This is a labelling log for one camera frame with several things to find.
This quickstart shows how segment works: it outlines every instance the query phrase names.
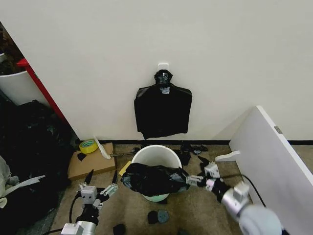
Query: robotic hand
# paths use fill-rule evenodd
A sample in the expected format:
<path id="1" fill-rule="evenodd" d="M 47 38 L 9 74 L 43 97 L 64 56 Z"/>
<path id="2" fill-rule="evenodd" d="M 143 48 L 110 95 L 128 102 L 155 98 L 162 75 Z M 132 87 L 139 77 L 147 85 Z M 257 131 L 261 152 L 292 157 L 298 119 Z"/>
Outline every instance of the robotic hand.
<path id="1" fill-rule="evenodd" d="M 204 167 L 203 176 L 188 176 L 187 184 L 205 187 L 213 192 L 217 200 L 225 205 L 229 214 L 240 226 L 244 235 L 287 235 L 282 229 L 277 215 L 270 209 L 251 204 L 248 198 L 249 185 L 238 183 L 234 188 L 228 186 L 220 178 L 218 167 L 210 163 Z"/>
<path id="2" fill-rule="evenodd" d="M 83 212 L 77 217 L 76 223 L 71 223 L 70 211 L 70 223 L 64 225 L 61 235 L 94 235 L 103 202 L 107 201 L 117 191 L 117 184 L 114 183 L 106 188 L 88 186 L 92 173 L 93 171 L 86 177 L 85 182 L 79 185 L 80 190 L 74 199 L 75 201 L 78 197 L 83 198 Z"/>

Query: tape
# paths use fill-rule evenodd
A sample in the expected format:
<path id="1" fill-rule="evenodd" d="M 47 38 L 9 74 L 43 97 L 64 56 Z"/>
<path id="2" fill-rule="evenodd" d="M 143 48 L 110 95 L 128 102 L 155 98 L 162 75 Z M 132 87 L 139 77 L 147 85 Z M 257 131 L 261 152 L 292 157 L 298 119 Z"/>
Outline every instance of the tape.
<path id="1" fill-rule="evenodd" d="M 85 154 L 92 153 L 96 151 L 97 148 L 98 148 L 98 145 L 94 141 L 94 139 L 86 140 L 79 145 L 80 151 L 82 151 L 82 153 L 85 153 Z"/>

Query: red frame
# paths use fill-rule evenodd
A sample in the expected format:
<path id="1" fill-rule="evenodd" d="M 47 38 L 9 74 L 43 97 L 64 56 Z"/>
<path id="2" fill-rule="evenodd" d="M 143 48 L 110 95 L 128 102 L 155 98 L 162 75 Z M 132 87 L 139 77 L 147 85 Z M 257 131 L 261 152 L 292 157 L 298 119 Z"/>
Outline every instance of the red frame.
<path id="1" fill-rule="evenodd" d="M 29 65 L 28 61 L 23 58 L 21 59 L 17 65 L 19 67 L 24 67 L 26 69 L 26 71 L 28 72 L 28 74 L 30 75 L 30 77 L 33 79 L 33 81 L 35 82 L 35 84 L 37 85 L 37 87 L 39 88 L 39 90 L 41 91 L 41 93 L 44 95 L 44 97 L 46 98 L 46 100 L 48 101 L 48 103 L 50 104 L 51 108 L 54 110 L 54 112 L 56 113 L 56 115 L 64 122 L 67 123 L 67 120 L 65 118 L 65 116 L 62 114 L 61 110 L 59 109 L 59 107 L 57 106 L 57 104 L 54 102 L 54 100 L 52 99 L 52 97 L 50 96 L 49 92 L 47 91 L 47 89 L 45 88 L 45 86 L 42 84 L 42 82 L 39 80 L 39 78 L 36 76 L 34 70 L 31 68 L 31 66 Z"/>

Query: white panel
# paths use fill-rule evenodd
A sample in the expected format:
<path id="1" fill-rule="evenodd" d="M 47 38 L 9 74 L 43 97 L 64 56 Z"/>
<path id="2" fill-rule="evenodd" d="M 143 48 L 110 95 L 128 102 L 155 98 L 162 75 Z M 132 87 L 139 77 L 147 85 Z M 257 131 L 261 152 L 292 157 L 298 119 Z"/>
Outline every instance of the white panel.
<path id="1" fill-rule="evenodd" d="M 258 189 L 290 234 L 313 231 L 313 176 L 261 106 L 256 106 L 231 139 L 242 174 Z M 251 199 L 260 200 L 252 189 Z"/>
<path id="2" fill-rule="evenodd" d="M 193 103 L 162 139 L 229 140 L 262 103 L 313 140 L 312 0 L 3 0 L 0 20 L 81 139 L 142 139 L 134 98 L 167 62 Z"/>
<path id="3" fill-rule="evenodd" d="M 40 103 L 49 106 L 48 101 L 27 71 L 0 76 L 0 90 L 17 105 L 36 99 Z"/>

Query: white board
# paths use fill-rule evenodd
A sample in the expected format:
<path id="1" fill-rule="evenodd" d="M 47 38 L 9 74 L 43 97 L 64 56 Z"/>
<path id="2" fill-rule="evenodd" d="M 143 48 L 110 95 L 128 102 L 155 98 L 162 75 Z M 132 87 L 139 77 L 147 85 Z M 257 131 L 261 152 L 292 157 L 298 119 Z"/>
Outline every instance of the white board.
<path id="1" fill-rule="evenodd" d="M 17 105 L 36 99 L 40 103 L 49 106 L 48 101 L 27 71 L 0 76 L 0 90 Z"/>
<path id="2" fill-rule="evenodd" d="M 231 139 L 242 174 L 255 184 L 266 206 L 290 234 L 313 234 L 313 176 L 261 106 L 256 106 Z M 251 187 L 254 203 L 260 200 Z"/>

